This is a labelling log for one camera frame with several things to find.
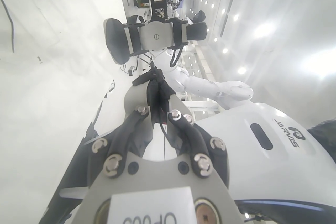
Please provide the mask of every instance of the black cushion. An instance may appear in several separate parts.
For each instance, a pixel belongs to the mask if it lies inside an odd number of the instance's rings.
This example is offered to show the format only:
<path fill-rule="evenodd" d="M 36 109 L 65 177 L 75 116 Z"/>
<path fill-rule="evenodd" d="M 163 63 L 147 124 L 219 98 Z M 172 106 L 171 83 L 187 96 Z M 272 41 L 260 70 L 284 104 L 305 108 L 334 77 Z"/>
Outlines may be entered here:
<path fill-rule="evenodd" d="M 204 40 L 208 34 L 208 27 L 205 22 L 196 23 L 187 26 L 187 39 L 188 40 Z"/>
<path fill-rule="evenodd" d="M 129 48 L 123 24 L 117 19 L 105 20 L 106 46 L 118 64 L 124 64 L 129 60 Z"/>

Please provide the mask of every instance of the screw head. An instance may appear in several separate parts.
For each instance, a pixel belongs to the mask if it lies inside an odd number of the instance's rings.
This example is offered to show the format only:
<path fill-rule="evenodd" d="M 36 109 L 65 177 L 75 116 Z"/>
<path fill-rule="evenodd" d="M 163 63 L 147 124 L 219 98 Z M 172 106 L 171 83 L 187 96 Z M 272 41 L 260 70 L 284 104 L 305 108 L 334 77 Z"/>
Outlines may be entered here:
<path fill-rule="evenodd" d="M 147 112 L 147 108 L 144 106 L 139 106 L 137 110 L 141 115 L 145 115 Z"/>
<path fill-rule="evenodd" d="M 174 121 L 180 120 L 181 119 L 181 112 L 179 110 L 172 110 L 171 112 L 171 117 L 173 118 Z"/>
<path fill-rule="evenodd" d="M 211 159 L 205 154 L 196 154 L 193 159 L 197 162 L 200 169 L 200 175 L 203 177 L 210 176 L 213 171 Z"/>
<path fill-rule="evenodd" d="M 188 123 L 190 124 L 190 125 L 194 125 L 194 120 L 193 120 L 193 118 L 192 118 L 192 116 L 191 115 L 189 115 L 189 114 L 185 114 L 185 115 L 183 115 L 184 116 L 184 118 L 188 121 Z"/>
<path fill-rule="evenodd" d="M 113 177 L 117 174 L 119 167 L 119 161 L 122 160 L 122 156 L 119 154 L 110 155 L 104 162 L 103 172 L 108 177 Z"/>
<path fill-rule="evenodd" d="M 91 150 L 94 154 L 98 153 L 100 149 L 107 146 L 107 140 L 105 138 L 97 139 L 91 147 Z"/>
<path fill-rule="evenodd" d="M 222 149 L 223 151 L 226 150 L 226 146 L 225 146 L 225 143 L 223 142 L 222 139 L 220 139 L 219 137 L 212 137 L 210 139 L 210 146 L 213 148 L 213 149 Z"/>

